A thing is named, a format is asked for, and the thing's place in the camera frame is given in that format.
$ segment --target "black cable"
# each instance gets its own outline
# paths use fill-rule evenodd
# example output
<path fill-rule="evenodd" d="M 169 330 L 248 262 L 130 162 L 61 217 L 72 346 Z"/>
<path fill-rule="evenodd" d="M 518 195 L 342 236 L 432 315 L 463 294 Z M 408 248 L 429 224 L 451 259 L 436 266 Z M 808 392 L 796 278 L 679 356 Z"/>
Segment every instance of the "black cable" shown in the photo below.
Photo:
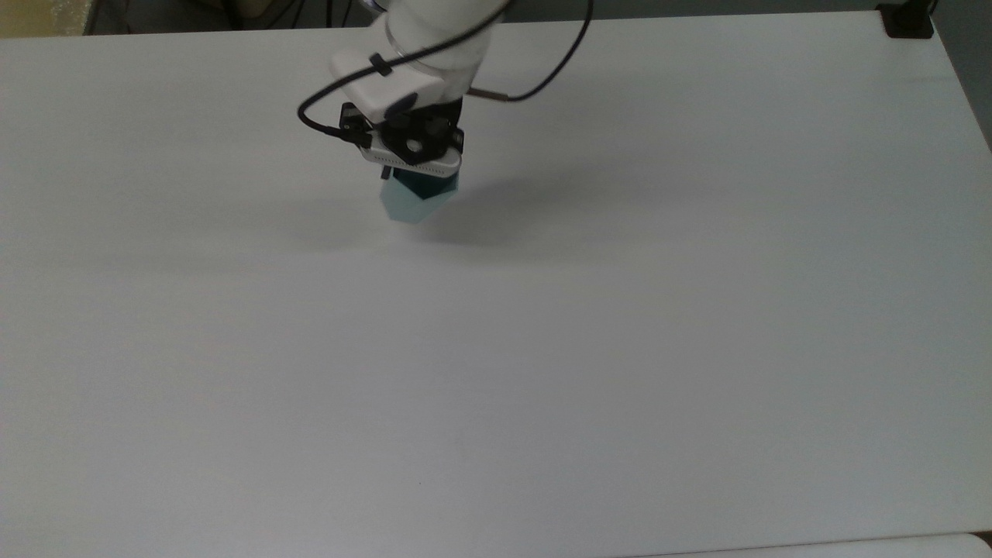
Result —
<path fill-rule="evenodd" d="M 463 32 L 460 35 L 455 35 L 454 37 L 448 39 L 447 41 L 442 41 L 434 45 L 433 47 L 427 47 L 426 49 L 421 49 L 409 55 L 405 55 L 399 58 L 385 61 L 382 64 L 376 66 L 369 66 L 364 70 L 355 71 L 353 73 L 346 75 L 345 77 L 342 77 L 341 79 L 336 80 L 332 84 L 328 85 L 327 87 L 311 95 L 304 102 L 300 103 L 300 106 L 297 107 L 297 117 L 300 119 L 300 121 L 303 124 L 306 124 L 307 126 L 318 132 L 322 132 L 324 134 L 327 134 L 328 136 L 341 137 L 340 128 L 335 128 L 334 126 L 327 126 L 325 124 L 320 124 L 319 122 L 312 120 L 309 116 L 307 116 L 307 110 L 310 107 L 317 104 L 321 99 L 337 91 L 338 89 L 348 85 L 353 81 L 356 81 L 357 79 L 361 79 L 362 77 L 376 73 L 379 71 L 379 69 L 384 70 L 388 68 L 395 68 L 397 66 L 402 66 L 404 64 L 409 64 L 413 61 L 422 59 L 424 57 L 429 57 L 430 55 L 450 49 L 455 45 L 459 45 L 461 43 L 464 43 L 465 41 L 468 41 L 472 37 L 475 37 L 479 33 L 482 33 L 490 25 L 495 23 L 496 20 L 498 20 L 504 13 L 506 13 L 508 9 L 510 9 L 510 6 L 512 6 L 515 1 L 516 0 L 506 0 L 506 2 L 504 2 L 502 6 L 500 6 L 495 12 L 493 12 L 488 17 L 486 17 L 486 19 L 476 24 L 475 27 L 472 27 L 471 29 Z"/>
<path fill-rule="evenodd" d="M 582 28 L 578 30 L 578 35 L 575 37 L 575 41 L 572 42 L 571 47 L 568 49 L 568 52 L 565 53 L 564 58 L 561 59 L 561 62 L 558 63 L 555 69 L 548 74 L 548 77 L 545 77 L 545 80 L 538 83 L 538 86 L 534 87 L 533 89 L 527 91 L 524 94 L 507 97 L 506 102 L 520 102 L 522 100 L 527 100 L 533 97 L 534 95 L 540 93 L 541 90 L 547 87 L 548 84 L 551 83 L 553 79 L 558 77 L 558 73 L 561 71 L 561 69 L 564 68 L 564 65 L 568 64 L 568 61 L 571 60 L 571 56 L 575 54 L 575 51 L 578 50 L 578 46 L 582 43 L 582 39 L 585 38 L 585 32 L 586 30 L 589 29 L 589 23 L 592 22 L 593 4 L 594 4 L 594 0 L 586 1 L 585 19 L 582 20 Z"/>
<path fill-rule="evenodd" d="M 307 0 L 300 0 L 300 5 L 297 6 L 297 13 L 293 16 L 293 24 L 290 25 L 290 29 L 295 29 L 297 27 L 297 23 L 300 22 L 300 14 L 304 13 L 304 4 L 306 3 Z"/>
<path fill-rule="evenodd" d="M 348 14 L 351 13 L 352 2 L 354 2 L 354 0 L 348 0 L 348 5 L 344 7 L 344 17 L 341 18 L 341 27 L 345 27 L 348 25 Z"/>
<path fill-rule="evenodd" d="M 289 12 L 290 8 L 292 8 L 293 4 L 296 4 L 297 1 L 301 3 L 303 2 L 303 0 L 290 0 L 285 6 L 283 6 L 283 9 L 279 11 L 279 14 L 276 17 L 272 18 L 272 21 L 267 23 L 266 26 L 263 27 L 262 29 L 272 29 L 272 26 L 276 25 L 276 23 L 278 23 L 279 20 L 283 19 L 283 16 L 286 15 L 286 12 Z"/>

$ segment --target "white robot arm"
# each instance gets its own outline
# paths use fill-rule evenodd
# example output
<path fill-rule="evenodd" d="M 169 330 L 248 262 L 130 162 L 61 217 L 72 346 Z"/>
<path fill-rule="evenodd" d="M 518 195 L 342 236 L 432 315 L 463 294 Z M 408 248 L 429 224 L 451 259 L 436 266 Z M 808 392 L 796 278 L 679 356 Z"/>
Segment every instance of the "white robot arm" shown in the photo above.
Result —
<path fill-rule="evenodd" d="M 418 222 L 457 189 L 463 133 L 461 99 L 489 47 L 492 26 L 514 0 L 392 0 L 389 11 L 354 45 L 331 57 L 335 81 L 304 101 L 307 126 L 356 145 L 383 166 L 381 199 L 390 218 Z M 578 47 L 592 18 L 557 68 L 537 87 L 504 101 L 524 100 L 544 88 Z M 307 109 L 341 90 L 339 127 L 314 122 Z"/>

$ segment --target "table surface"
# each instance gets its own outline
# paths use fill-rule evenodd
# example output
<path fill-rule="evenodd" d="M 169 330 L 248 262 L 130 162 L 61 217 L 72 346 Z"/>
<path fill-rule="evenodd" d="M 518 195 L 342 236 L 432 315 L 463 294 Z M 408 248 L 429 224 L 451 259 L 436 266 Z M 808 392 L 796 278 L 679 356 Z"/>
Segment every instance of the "table surface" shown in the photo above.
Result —
<path fill-rule="evenodd" d="M 576 30 L 501 26 L 476 83 Z M 357 33 L 0 41 L 0 554 L 992 528 L 992 155 L 939 40 L 595 22 L 466 101 L 409 226 L 294 115 Z"/>

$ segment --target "teal block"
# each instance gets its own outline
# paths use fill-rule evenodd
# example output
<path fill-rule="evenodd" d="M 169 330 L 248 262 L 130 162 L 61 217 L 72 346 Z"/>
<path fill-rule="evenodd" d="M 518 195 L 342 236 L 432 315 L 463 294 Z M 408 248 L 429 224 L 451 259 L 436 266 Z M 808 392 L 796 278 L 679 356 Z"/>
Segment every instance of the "teal block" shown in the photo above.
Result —
<path fill-rule="evenodd" d="M 379 199 L 392 220 L 418 223 L 458 191 L 458 174 L 442 179 L 394 170 L 382 184 Z"/>

